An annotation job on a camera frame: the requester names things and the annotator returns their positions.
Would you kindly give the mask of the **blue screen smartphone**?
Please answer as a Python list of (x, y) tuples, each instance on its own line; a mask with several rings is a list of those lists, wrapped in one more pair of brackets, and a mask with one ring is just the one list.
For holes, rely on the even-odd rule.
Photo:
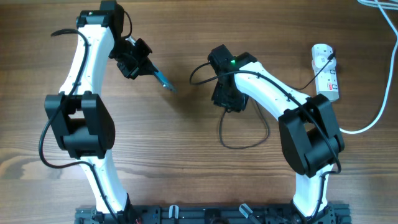
[(167, 78), (163, 75), (163, 73), (158, 70), (157, 72), (155, 72), (156, 79), (159, 81), (159, 83), (167, 90), (170, 90), (174, 93), (177, 92), (177, 90), (175, 89), (175, 87), (167, 80)]

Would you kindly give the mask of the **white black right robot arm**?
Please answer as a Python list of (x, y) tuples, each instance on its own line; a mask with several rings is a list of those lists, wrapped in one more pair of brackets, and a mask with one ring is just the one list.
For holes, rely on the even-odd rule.
[(240, 112), (252, 98), (278, 121), (282, 153), (296, 173), (293, 204), (307, 222), (319, 220), (327, 205), (328, 178), (341, 172), (338, 155), (345, 148), (329, 99), (294, 90), (256, 57), (247, 52), (234, 56), (225, 45), (214, 48), (208, 62), (216, 74), (215, 105)]

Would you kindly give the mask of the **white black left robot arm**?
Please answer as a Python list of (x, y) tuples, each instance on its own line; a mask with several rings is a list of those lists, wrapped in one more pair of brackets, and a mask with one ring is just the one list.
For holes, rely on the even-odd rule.
[(151, 62), (150, 47), (142, 39), (123, 34), (129, 14), (116, 1), (102, 1), (99, 9), (82, 11), (73, 29), (55, 35), (76, 34), (78, 44), (69, 74), (56, 95), (47, 95), (44, 108), (61, 150), (87, 176), (95, 195), (93, 208), (78, 210), (77, 223), (140, 223), (113, 162), (116, 130), (101, 90), (107, 61), (113, 59), (125, 78), (152, 75), (160, 84), (173, 85)]

